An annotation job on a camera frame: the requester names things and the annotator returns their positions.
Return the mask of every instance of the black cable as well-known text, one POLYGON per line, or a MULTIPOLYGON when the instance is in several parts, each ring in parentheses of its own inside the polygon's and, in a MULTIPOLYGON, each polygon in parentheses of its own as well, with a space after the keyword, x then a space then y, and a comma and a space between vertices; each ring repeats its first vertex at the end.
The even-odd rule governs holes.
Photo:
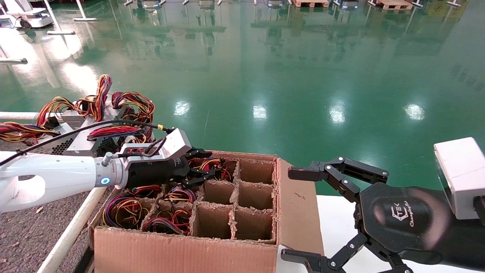
POLYGON ((153 143, 151 143, 142 153, 138 152, 138 153, 118 154, 118 158, 129 157, 129 156, 152 157, 152 156, 156 155, 158 153, 158 151, 160 151, 160 149, 162 148, 162 146, 165 144, 166 141, 167 141, 167 138, 166 137, 159 138, 159 139, 155 140, 153 143), (153 147, 156 144, 158 144, 159 142, 161 142, 161 143, 160 143, 160 145, 158 145, 157 149, 154 152, 148 154, 148 152, 151 149, 153 149, 153 147))
POLYGON ((13 159, 21 156, 21 155, 24 155, 26 154, 27 152, 30 152, 32 150, 35 150, 37 148, 40 148, 46 144, 49 144, 51 142, 54 142, 58 139, 61 139, 61 138, 64 138, 64 137, 67 137, 67 136, 70 136, 70 135, 73 135, 73 134, 76 134, 76 133, 79 133, 81 131, 84 131, 84 130, 87 130, 87 129, 91 129, 93 127, 98 127, 100 125, 104 125, 104 124, 110 124, 110 123, 130 123, 130 124, 137 124, 137 125, 144 125, 144 126, 148 126, 148 127, 151 127, 151 128, 155 128, 155 129, 158 129, 158 126, 157 125, 153 125, 151 123, 145 123, 145 122, 141 122, 141 121, 134 121, 134 120, 124 120, 124 119, 116 119, 116 120, 106 120, 106 121, 100 121, 100 122, 96 122, 96 123, 93 123, 91 125, 88 125, 88 126, 85 126, 85 127, 81 127, 79 129, 76 129, 76 130, 73 130, 71 132, 68 132, 68 133, 65 133, 65 134, 62 134, 60 136, 56 136, 56 137, 53 137, 53 138, 50 138, 42 143, 38 143, 38 144, 35 144, 33 146, 30 146, 24 150, 21 150, 21 151, 17 151, 16 154, 14 154, 13 156, 3 160, 2 162, 0 162, 0 166, 3 166, 4 164, 12 161, 13 159))

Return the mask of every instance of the bundled wires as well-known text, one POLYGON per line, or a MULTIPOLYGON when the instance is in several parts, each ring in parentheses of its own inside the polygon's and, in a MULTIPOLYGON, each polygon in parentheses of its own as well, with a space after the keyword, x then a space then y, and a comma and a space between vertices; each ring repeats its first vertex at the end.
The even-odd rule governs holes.
POLYGON ((134 187, 132 189, 127 189, 127 192, 132 196, 143 198, 155 198, 159 193, 162 192, 162 188, 158 185, 141 186, 134 187))
POLYGON ((235 164, 236 164, 235 160, 224 161, 222 159, 209 157, 209 158, 205 159, 204 161, 202 161, 200 166, 195 167, 195 168, 199 168, 199 170, 203 170, 203 171, 209 171, 209 170, 212 170, 212 169, 221 169, 221 176, 218 177, 217 179, 232 182, 232 179, 234 177, 231 174, 232 171, 230 171, 230 168, 232 167, 233 171, 234 171, 235 164))
MULTIPOLYGON (((153 121, 153 112, 155 111, 155 104, 147 97, 137 92, 115 92, 111 97, 111 103, 114 109, 119 109, 124 105, 129 105, 130 110, 123 116, 122 119, 136 120, 141 122, 151 123, 153 121)), ((145 133, 145 142, 150 140, 152 129, 148 128, 145 133)))
POLYGON ((93 116, 96 122, 99 122, 104 117, 104 108, 108 91, 111 88, 111 76, 103 74, 99 77, 97 82, 96 95, 87 96, 79 99, 74 103, 74 110, 76 110, 82 117, 93 116))
POLYGON ((0 123, 0 139, 8 142, 23 142, 29 146, 38 142, 44 135, 58 136, 59 133, 43 126, 20 124, 17 122, 0 123))
POLYGON ((103 222, 108 226, 138 229, 147 213, 148 209, 142 207, 133 196, 120 193, 108 201, 103 210, 103 222))
POLYGON ((161 211, 157 214, 155 218, 148 220, 143 225, 142 230, 168 234, 188 235, 190 230, 189 218, 190 213, 183 209, 178 209, 175 212, 161 211))
POLYGON ((185 188, 181 185, 177 185, 173 187, 167 194, 162 196, 162 200, 170 201, 170 202, 190 202, 193 203, 197 197, 195 193, 189 189, 185 188))
POLYGON ((105 137, 127 137, 127 136, 143 136, 145 139, 146 129, 131 125, 110 125, 93 130, 87 137, 88 141, 95 141, 98 138, 105 137))
POLYGON ((48 117, 54 114, 55 117, 59 117, 59 114, 63 113, 65 110, 74 109, 74 105, 64 97, 55 97, 51 102, 47 103, 42 107, 37 116, 35 117, 36 126, 45 126, 48 121, 48 117))

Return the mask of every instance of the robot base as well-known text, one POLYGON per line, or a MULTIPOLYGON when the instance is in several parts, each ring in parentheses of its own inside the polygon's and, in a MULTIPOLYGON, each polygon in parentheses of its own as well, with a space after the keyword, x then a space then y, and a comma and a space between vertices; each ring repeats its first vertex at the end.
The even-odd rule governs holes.
POLYGON ((43 28, 53 23, 49 14, 42 13, 44 11, 46 11, 44 8, 33 8, 31 11, 27 12, 7 12, 7 15, 11 15, 15 18, 12 19, 15 28, 43 28), (22 20, 20 19, 27 21, 30 27, 22 25, 22 20))

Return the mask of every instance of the cardboard divider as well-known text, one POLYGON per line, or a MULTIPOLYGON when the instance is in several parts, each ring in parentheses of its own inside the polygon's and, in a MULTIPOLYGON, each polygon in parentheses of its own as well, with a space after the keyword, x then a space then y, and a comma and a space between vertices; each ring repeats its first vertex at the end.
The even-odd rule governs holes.
POLYGON ((275 164, 272 161, 245 159, 239 161, 239 177, 245 182, 273 184, 275 164))
POLYGON ((230 205, 199 202, 190 218, 190 230, 193 237, 230 239, 230 205))
POLYGON ((259 210, 273 209, 273 186, 263 183, 239 183, 239 206, 259 210))
POLYGON ((234 184, 228 181, 208 180, 204 182, 204 201, 222 205, 231 204, 234 184))
POLYGON ((237 240, 265 240, 275 244, 273 234, 273 210, 256 210, 246 207, 235 208, 235 236, 237 240))

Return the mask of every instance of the robotic hand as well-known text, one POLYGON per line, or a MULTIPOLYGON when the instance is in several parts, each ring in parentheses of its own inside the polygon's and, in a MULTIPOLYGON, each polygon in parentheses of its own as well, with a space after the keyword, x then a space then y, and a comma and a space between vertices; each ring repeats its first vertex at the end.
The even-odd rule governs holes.
POLYGON ((444 192, 391 187, 387 171, 342 157, 290 167, 290 179, 324 180, 356 203, 357 235, 333 257, 284 249, 281 258, 304 263, 309 273, 345 273, 342 267, 365 246, 389 262, 385 273, 412 273, 403 259, 485 271, 485 157, 472 138, 435 144, 435 155, 444 192), (346 175, 371 186, 361 191, 346 175))
MULTIPOLYGON (((211 153, 193 148, 182 130, 171 131, 158 147, 156 144, 127 143, 119 153, 107 153, 104 158, 30 153, 19 156, 0 166, 0 213, 45 204, 94 187, 121 189, 168 182, 190 187, 215 175, 189 167, 189 159, 210 157, 211 153), (132 151, 137 150, 155 151, 134 155, 132 151), (19 180, 23 175, 34 177, 19 180), (184 180, 187 175, 194 179, 184 180)), ((0 160, 16 153, 0 152, 0 160)))

